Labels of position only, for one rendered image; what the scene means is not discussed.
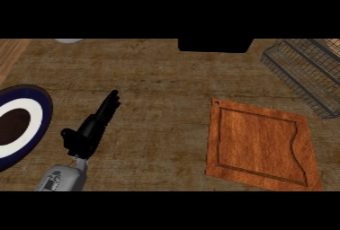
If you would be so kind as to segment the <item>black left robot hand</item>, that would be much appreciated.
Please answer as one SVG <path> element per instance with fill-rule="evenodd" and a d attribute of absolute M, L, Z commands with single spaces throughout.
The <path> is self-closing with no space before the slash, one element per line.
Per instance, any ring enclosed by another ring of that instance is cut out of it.
<path fill-rule="evenodd" d="M 97 111 L 88 115 L 80 128 L 77 130 L 65 128 L 60 131 L 63 147 L 69 150 L 69 156 L 87 159 L 93 155 L 120 105 L 118 91 L 112 90 Z"/>

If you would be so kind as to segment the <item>brown wooden cutting board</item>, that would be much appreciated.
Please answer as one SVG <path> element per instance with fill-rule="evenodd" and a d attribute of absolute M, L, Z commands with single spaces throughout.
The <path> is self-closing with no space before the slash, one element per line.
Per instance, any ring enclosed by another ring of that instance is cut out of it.
<path fill-rule="evenodd" d="M 307 118 L 214 99 L 205 174 L 267 190 L 321 190 Z"/>

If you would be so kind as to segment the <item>blue and white plate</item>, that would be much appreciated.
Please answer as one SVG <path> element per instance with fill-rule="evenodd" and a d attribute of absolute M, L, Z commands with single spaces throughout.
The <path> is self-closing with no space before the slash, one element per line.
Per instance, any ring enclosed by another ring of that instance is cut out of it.
<path fill-rule="evenodd" d="M 41 87 L 20 84 L 0 90 L 0 172 L 32 151 L 52 114 L 52 98 Z"/>

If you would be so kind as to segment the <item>black appliance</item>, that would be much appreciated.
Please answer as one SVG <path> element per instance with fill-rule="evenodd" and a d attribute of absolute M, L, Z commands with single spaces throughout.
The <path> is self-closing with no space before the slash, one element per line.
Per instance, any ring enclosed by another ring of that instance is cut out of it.
<path fill-rule="evenodd" d="M 177 48 L 180 51 L 192 52 L 224 52 L 224 53 L 244 53 L 253 39 L 226 39 L 226 40 L 195 40 L 195 39 L 179 39 Z"/>

